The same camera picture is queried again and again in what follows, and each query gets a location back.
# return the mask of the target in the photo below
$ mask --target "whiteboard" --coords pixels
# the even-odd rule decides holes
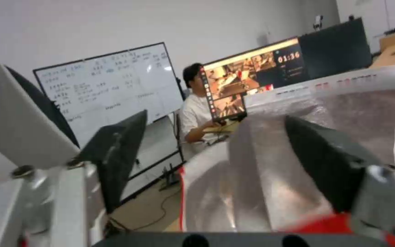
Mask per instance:
[[[105,125],[147,109],[147,123],[183,103],[164,43],[33,70],[80,147]]]

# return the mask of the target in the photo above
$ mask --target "countdown timer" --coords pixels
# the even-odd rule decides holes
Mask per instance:
[[[292,60],[295,60],[295,59],[298,59],[298,58],[300,58],[300,52],[299,51],[292,52],[292,53],[290,53],[288,55],[279,56],[278,57],[278,62],[279,63],[284,63],[284,62],[292,61]]]

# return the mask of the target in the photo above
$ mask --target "white t-shirt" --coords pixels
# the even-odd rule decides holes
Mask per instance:
[[[186,136],[190,130],[197,128],[211,120],[210,107],[205,97],[190,94],[180,110],[182,136]],[[202,139],[207,143],[217,140],[213,133],[205,134]]]

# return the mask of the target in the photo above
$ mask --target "black hair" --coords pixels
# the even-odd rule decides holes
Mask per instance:
[[[202,64],[201,63],[193,63],[192,65],[186,67],[182,72],[182,78],[184,78],[185,85],[187,88],[190,88],[189,81],[193,80],[194,77],[199,73],[201,70]]]

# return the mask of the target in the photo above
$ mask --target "man's arm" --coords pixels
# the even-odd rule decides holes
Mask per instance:
[[[184,107],[180,111],[181,119],[181,131],[184,135],[184,139],[188,143],[199,142],[204,137],[203,132],[205,128],[215,126],[212,121],[208,121],[205,124],[198,126],[196,115],[193,110],[188,107]]]
[[[202,140],[202,137],[204,137],[204,135],[205,135],[204,129],[213,127],[213,126],[217,126],[217,124],[212,121],[208,121],[199,127],[193,128],[185,136],[185,140],[188,143],[199,142],[200,140]]]

